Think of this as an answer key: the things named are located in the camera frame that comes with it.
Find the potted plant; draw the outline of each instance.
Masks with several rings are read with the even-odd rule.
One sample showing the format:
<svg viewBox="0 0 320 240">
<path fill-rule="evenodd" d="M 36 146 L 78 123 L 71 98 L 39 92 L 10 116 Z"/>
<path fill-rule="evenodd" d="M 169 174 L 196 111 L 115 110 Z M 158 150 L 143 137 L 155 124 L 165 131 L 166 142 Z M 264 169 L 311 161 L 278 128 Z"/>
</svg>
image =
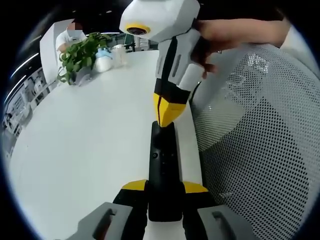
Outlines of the potted plant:
<svg viewBox="0 0 320 240">
<path fill-rule="evenodd" d="M 65 53 L 59 56 L 62 62 L 61 68 L 65 68 L 65 74 L 58 74 L 58 80 L 74 85 L 78 75 L 82 78 L 90 73 L 96 61 L 97 49 L 107 47 L 110 39 L 106 34 L 94 32 L 90 33 L 86 40 L 69 46 Z"/>
</svg>

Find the white table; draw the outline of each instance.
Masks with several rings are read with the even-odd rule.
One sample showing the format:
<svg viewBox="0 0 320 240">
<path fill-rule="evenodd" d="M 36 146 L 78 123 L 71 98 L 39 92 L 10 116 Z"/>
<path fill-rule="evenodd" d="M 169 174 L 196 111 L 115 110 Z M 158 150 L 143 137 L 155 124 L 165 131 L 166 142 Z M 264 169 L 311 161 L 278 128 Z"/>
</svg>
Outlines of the white table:
<svg viewBox="0 0 320 240">
<path fill-rule="evenodd" d="M 71 236 L 80 219 L 112 202 L 124 184 L 148 178 L 158 55 L 129 53 L 127 67 L 81 87 L 58 86 L 35 109 L 16 141 L 9 177 L 21 210 L 43 239 Z M 201 184 L 189 106 L 175 126 L 182 179 Z M 179 238 L 180 222 L 149 223 L 144 237 Z"/>
</svg>

